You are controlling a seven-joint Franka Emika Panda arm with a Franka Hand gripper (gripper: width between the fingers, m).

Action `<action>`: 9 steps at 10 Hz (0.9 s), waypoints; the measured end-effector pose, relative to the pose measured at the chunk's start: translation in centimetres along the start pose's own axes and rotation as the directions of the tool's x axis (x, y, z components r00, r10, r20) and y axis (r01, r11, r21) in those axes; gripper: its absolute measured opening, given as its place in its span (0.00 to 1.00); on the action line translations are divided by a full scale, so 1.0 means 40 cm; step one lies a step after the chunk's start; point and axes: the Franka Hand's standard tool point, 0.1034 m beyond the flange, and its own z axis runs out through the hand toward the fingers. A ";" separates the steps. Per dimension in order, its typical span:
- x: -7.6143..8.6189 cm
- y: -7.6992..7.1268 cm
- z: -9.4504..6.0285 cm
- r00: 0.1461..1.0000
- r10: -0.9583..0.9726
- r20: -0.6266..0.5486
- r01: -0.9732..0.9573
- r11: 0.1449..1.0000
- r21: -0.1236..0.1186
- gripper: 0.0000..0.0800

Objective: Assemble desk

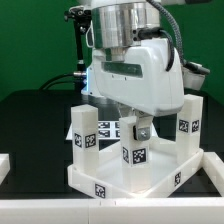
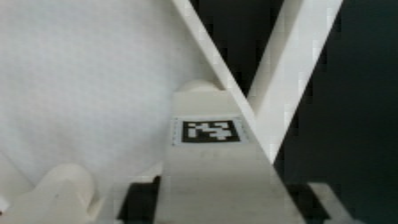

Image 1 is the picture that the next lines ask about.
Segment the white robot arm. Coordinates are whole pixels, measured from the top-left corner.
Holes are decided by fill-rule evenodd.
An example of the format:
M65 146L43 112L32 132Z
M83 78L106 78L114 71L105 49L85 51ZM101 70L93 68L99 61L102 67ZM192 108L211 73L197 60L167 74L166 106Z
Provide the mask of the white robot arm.
M92 69L99 93L135 110L134 138L152 119L183 107L179 26L164 0L79 0L90 13Z

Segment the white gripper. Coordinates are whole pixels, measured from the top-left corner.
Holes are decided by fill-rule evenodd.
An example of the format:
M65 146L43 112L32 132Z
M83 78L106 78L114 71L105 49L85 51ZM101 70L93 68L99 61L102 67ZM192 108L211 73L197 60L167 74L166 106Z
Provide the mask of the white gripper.
M99 93L133 107L134 138L147 141L152 135L153 116L178 113L184 104L179 55L174 50L172 68L167 71L168 40L143 40L127 49L123 62L107 62L101 50L94 50L92 66Z

